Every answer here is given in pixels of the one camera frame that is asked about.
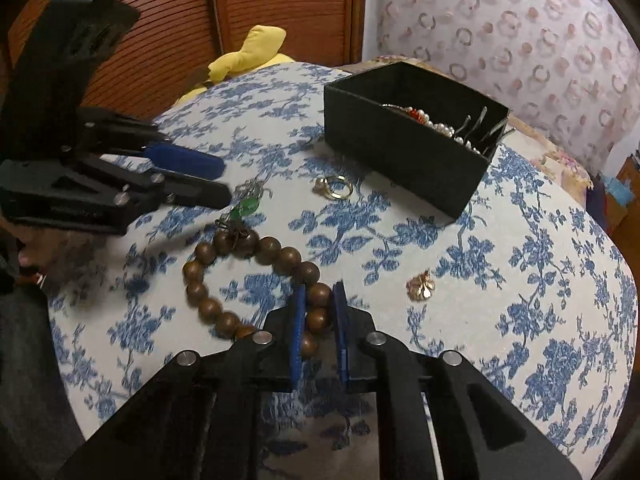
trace wooden louvered door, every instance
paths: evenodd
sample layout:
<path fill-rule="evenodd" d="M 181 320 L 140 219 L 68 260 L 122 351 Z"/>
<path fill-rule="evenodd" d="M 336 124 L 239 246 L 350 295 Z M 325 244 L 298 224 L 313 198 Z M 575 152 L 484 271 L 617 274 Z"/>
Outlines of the wooden louvered door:
<path fill-rule="evenodd" d="M 287 31 L 281 52 L 337 66 L 360 60 L 364 0 L 215 0 L 225 52 L 237 50 L 254 25 Z"/>
<path fill-rule="evenodd" d="M 49 0 L 30 0 L 8 33 L 13 63 Z M 91 82 L 84 104 L 152 118 L 184 91 L 184 81 L 216 52 L 209 0 L 122 0 L 142 13 Z"/>

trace blue floral tablecloth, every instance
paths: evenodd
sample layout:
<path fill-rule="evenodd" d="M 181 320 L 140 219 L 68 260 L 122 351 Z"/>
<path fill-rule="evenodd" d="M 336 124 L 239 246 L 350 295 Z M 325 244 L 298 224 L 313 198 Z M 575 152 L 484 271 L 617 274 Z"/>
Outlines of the blue floral tablecloth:
<path fill-rule="evenodd" d="M 459 349 L 590 478 L 616 427 L 636 343 L 631 272 L 602 229 L 559 186 L 500 147 L 454 223 L 322 140 L 322 86 L 344 73 L 270 67 L 224 82 L 158 117 L 177 144 L 226 161 L 233 188 L 267 180 L 249 218 L 261 234 L 344 279 L 352 306 L 414 351 Z M 135 168 L 139 160 L 117 158 Z M 349 201 L 312 192 L 318 176 L 356 183 Z M 92 240 L 47 280 L 60 372 L 86 437 L 176 352 L 229 342 L 184 297 L 181 267 L 210 240 L 220 212 L 164 207 L 122 238 Z M 412 303 L 405 283 L 424 269 L 434 296 Z M 260 325 L 289 280 L 255 261 L 219 258 L 205 282 L 225 307 Z M 293 395 L 266 396 L 264 478 L 378 477 L 375 402 L 345 396 L 332 344 L 305 365 Z M 105 460 L 117 457 L 105 457 Z"/>

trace wooden bead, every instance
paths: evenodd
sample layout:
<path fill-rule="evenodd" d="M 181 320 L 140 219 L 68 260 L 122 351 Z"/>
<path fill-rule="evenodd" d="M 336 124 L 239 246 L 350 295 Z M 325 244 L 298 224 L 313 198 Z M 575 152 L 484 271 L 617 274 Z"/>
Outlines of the wooden bead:
<path fill-rule="evenodd" d="M 255 261 L 261 265 L 271 265 L 278 257 L 278 253 L 282 246 L 280 242 L 273 236 L 265 236 L 258 242 L 258 248 L 255 251 Z"/>
<path fill-rule="evenodd" d="M 302 256 L 295 247 L 283 247 L 273 263 L 273 270 L 276 274 L 289 276 L 301 261 Z"/>
<path fill-rule="evenodd" d="M 222 314 L 222 303 L 216 298 L 204 298 L 198 304 L 198 313 L 205 323 L 215 323 Z"/>
<path fill-rule="evenodd" d="M 311 332 L 303 332 L 300 345 L 300 357 L 309 359 L 318 352 L 318 342 Z"/>
<path fill-rule="evenodd" d="M 234 236 L 226 229 L 218 229 L 213 235 L 213 247 L 218 256 L 227 256 L 234 248 Z"/>
<path fill-rule="evenodd" d="M 187 282 L 201 282 L 204 279 L 204 267 L 196 260 L 182 266 L 182 275 Z"/>
<path fill-rule="evenodd" d="M 313 285 L 320 279 L 320 269 L 313 262 L 302 262 L 295 270 L 295 280 L 297 283 Z"/>
<path fill-rule="evenodd" d="M 227 310 L 218 317 L 216 332 L 223 339 L 232 339 L 240 326 L 240 318 L 235 313 Z"/>
<path fill-rule="evenodd" d="M 238 330 L 236 330 L 236 339 L 242 339 L 256 331 L 256 327 L 253 325 L 241 325 Z"/>
<path fill-rule="evenodd" d="M 322 332 L 322 329 L 329 325 L 329 315 L 325 308 L 321 306 L 313 307 L 306 313 L 306 327 L 312 334 Z"/>
<path fill-rule="evenodd" d="M 327 306 L 331 301 L 331 287 L 325 283 L 314 283 L 306 290 L 306 301 L 310 306 Z"/>
<path fill-rule="evenodd" d="M 216 259 L 216 250 L 209 242 L 200 242 L 193 252 L 196 255 L 196 260 L 204 266 L 212 264 Z"/>
<path fill-rule="evenodd" d="M 187 284 L 187 300 L 192 306 L 199 306 L 200 302 L 209 295 L 207 286 L 202 282 L 189 282 Z"/>
<path fill-rule="evenodd" d="M 248 235 L 239 237 L 234 247 L 234 256 L 238 258 L 251 258 L 258 247 L 260 237 L 253 229 L 249 229 Z"/>

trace person's hand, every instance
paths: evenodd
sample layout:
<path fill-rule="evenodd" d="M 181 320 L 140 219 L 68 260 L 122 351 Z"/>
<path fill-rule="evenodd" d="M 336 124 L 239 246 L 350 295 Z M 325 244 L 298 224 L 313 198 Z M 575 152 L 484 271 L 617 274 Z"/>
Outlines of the person's hand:
<path fill-rule="evenodd" d="M 21 267 L 50 264 L 76 233 L 58 229 L 14 225 L 0 216 L 0 228 L 18 238 L 25 246 L 18 254 Z"/>

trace sleeve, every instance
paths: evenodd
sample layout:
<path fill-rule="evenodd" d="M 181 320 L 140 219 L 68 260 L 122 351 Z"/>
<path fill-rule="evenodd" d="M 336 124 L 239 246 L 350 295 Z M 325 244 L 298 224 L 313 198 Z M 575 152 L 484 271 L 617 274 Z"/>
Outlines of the sleeve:
<path fill-rule="evenodd" d="M 35 285 L 0 296 L 2 440 L 41 479 L 53 478 L 84 442 L 60 378 L 47 298 Z"/>
<path fill-rule="evenodd" d="M 17 276 L 17 241 L 0 228 L 0 295 L 13 290 Z"/>

